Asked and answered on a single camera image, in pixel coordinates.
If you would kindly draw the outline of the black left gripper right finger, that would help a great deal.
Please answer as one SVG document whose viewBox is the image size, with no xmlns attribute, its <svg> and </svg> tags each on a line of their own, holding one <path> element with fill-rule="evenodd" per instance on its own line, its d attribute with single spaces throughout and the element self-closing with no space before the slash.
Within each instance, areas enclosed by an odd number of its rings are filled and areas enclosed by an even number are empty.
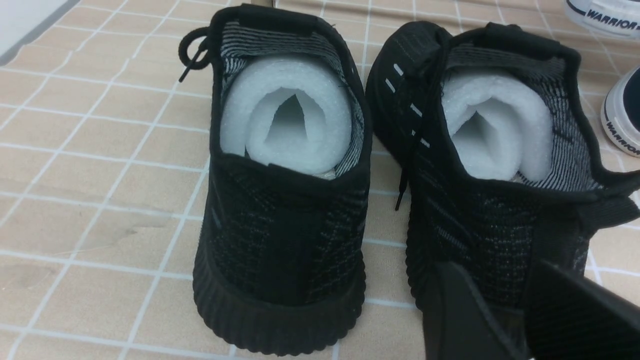
<svg viewBox="0 0 640 360">
<path fill-rule="evenodd" d="M 546 260 L 532 269 L 526 341 L 536 360 L 637 360 L 637 305 Z"/>
</svg>

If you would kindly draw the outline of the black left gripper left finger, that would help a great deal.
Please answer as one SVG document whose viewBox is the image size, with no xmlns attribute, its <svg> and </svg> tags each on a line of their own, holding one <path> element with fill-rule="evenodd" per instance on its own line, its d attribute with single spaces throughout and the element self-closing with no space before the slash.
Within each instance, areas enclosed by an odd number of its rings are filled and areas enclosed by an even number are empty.
<svg viewBox="0 0 640 360">
<path fill-rule="evenodd" d="M 421 291 L 428 360 L 528 360 L 498 323 L 470 275 L 452 262 L 437 262 Z"/>
</svg>

